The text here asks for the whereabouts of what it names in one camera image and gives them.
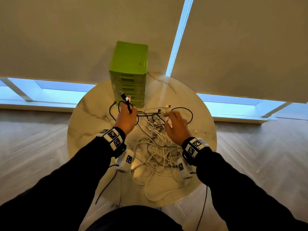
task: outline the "white marble tabletop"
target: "white marble tabletop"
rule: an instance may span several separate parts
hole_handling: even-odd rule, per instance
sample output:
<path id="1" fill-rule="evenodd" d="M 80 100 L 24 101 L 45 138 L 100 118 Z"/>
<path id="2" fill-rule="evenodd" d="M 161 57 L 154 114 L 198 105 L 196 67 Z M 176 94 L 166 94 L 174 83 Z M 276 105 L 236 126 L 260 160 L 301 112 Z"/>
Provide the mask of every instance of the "white marble tabletop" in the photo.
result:
<path id="1" fill-rule="evenodd" d="M 193 134 L 197 131 L 193 135 L 202 138 L 210 145 L 213 151 L 216 151 L 217 138 L 213 118 L 205 104 L 195 92 L 181 82 L 158 73 L 147 74 L 145 91 L 144 108 L 138 108 L 138 110 L 142 111 L 145 108 L 165 105 L 171 105 L 171 108 L 167 110 L 171 110 L 175 107 L 185 107 L 190 109 L 193 112 L 193 120 L 188 124 L 191 133 Z M 72 158 L 80 148 L 94 139 L 95 134 L 103 129 L 109 129 L 114 125 L 115 121 L 109 114 L 109 107 L 113 104 L 114 100 L 110 80 L 106 80 L 105 82 L 96 85 L 82 98 L 71 116 L 67 132 L 67 146 L 70 158 Z M 188 121 L 190 120 L 191 114 L 189 111 L 184 109 L 179 109 L 177 111 L 179 111 Z M 117 105 L 112 107 L 111 113 L 115 118 L 117 117 Z M 139 124 L 141 128 L 144 130 L 146 129 L 146 122 L 143 118 L 140 118 Z M 125 140 L 127 148 L 133 150 L 137 140 L 143 135 L 144 134 L 141 132 L 139 127 L 135 126 L 133 131 Z M 137 151 L 137 155 L 144 159 L 145 153 L 146 149 L 141 145 L 141 149 Z M 114 164 L 115 162 L 116 160 L 112 158 L 111 164 Z M 135 160 L 133 162 L 133 167 L 137 164 L 138 160 Z M 135 171 L 133 178 L 139 183 L 146 183 L 150 173 L 150 170 L 146 166 L 141 166 Z M 165 168 L 160 172 L 160 174 L 170 173 L 170 168 Z M 102 189 L 113 178 L 114 174 L 114 167 L 107 170 L 106 174 L 98 184 L 95 195 L 98 195 L 102 191 Z M 178 181 L 183 181 L 178 172 L 175 173 L 175 176 Z M 193 182 L 190 185 L 181 188 L 182 185 L 172 176 L 157 175 L 153 183 L 146 187 L 147 196 L 151 200 L 154 200 L 150 201 L 145 196 L 144 185 L 136 184 L 131 179 L 129 173 L 118 172 L 114 180 L 105 189 L 101 196 L 115 203 L 120 201 L 121 196 L 121 206 L 167 206 L 184 198 L 197 188 L 201 182 L 198 180 L 196 174 L 193 174 L 193 176 Z M 178 188 L 181 189 L 164 196 L 167 191 Z"/>

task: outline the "hand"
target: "hand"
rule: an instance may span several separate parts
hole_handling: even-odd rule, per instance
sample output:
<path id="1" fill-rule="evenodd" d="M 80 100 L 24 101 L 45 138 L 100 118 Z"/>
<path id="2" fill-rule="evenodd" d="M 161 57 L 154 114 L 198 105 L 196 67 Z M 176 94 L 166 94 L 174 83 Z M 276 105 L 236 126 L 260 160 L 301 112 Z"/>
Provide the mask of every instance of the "hand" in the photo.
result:
<path id="1" fill-rule="evenodd" d="M 172 128 L 169 123 L 165 122 L 165 130 L 169 138 L 177 145 L 182 146 L 186 139 L 192 137 L 187 127 L 187 120 L 183 119 L 179 112 L 169 112 L 163 114 L 163 116 L 171 119 Z"/>
<path id="2" fill-rule="evenodd" d="M 127 136 L 135 127 L 136 117 L 137 117 L 137 109 L 135 107 L 131 108 L 132 113 L 129 113 L 127 105 L 125 103 L 121 104 L 121 111 L 116 119 L 114 127 L 120 128 L 124 131 Z"/>

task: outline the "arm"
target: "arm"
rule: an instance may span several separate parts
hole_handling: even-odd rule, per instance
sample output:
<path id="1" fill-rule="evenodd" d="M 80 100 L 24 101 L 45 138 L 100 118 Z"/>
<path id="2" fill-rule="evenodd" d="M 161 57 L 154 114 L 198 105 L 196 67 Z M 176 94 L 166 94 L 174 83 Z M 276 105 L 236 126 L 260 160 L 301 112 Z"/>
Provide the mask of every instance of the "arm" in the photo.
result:
<path id="1" fill-rule="evenodd" d="M 129 114 L 122 105 L 115 129 L 125 140 L 136 121 L 137 110 Z M 98 182 L 115 156 L 103 137 L 95 137 L 66 164 L 40 179 L 38 183 L 0 206 L 2 226 L 23 228 L 48 225 L 48 229 L 78 230 L 86 215 Z"/>
<path id="2" fill-rule="evenodd" d="M 182 146 L 184 152 L 194 139 L 187 128 L 187 121 L 178 112 L 167 114 L 172 121 L 172 129 L 165 123 L 168 136 Z M 195 158 L 188 162 L 197 167 L 197 176 L 211 189 L 213 206 L 225 220 L 229 230 L 283 228 L 307 230 L 308 224 L 296 220 L 291 212 L 258 187 L 252 179 L 239 173 L 220 154 L 202 145 Z"/>

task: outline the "wristband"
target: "wristband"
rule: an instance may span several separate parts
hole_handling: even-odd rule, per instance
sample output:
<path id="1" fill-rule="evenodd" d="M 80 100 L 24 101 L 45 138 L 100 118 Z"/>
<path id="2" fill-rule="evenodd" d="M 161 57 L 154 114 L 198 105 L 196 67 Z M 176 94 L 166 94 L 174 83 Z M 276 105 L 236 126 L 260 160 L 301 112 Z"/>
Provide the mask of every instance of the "wristband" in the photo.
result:
<path id="1" fill-rule="evenodd" d="M 186 159 L 189 165 L 196 165 L 195 157 L 204 147 L 209 147 L 209 145 L 202 139 L 194 137 L 188 138 L 182 144 L 182 156 Z"/>
<path id="2" fill-rule="evenodd" d="M 111 128 L 102 130 L 96 135 L 96 137 L 103 137 L 109 143 L 115 158 L 118 158 L 126 150 L 125 139 L 122 138 L 125 133 L 123 132 L 121 135 L 120 132 L 123 132 L 120 128 Z"/>

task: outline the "wooden floor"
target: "wooden floor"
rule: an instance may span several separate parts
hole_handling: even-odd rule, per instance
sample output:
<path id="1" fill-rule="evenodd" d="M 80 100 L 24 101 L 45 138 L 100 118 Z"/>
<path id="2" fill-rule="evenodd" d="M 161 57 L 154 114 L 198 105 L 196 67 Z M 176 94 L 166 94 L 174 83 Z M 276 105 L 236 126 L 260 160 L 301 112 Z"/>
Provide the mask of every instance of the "wooden floor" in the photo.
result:
<path id="1" fill-rule="evenodd" d="M 0 110 L 0 204 L 32 187 L 68 161 L 70 113 Z M 262 125 L 217 122 L 217 151 L 238 171 L 308 222 L 308 121 L 278 119 Z M 214 210 L 210 190 L 198 230 L 227 230 Z M 195 230 L 205 185 L 162 211 Z M 104 199 L 92 205 L 80 230 L 113 210 Z"/>

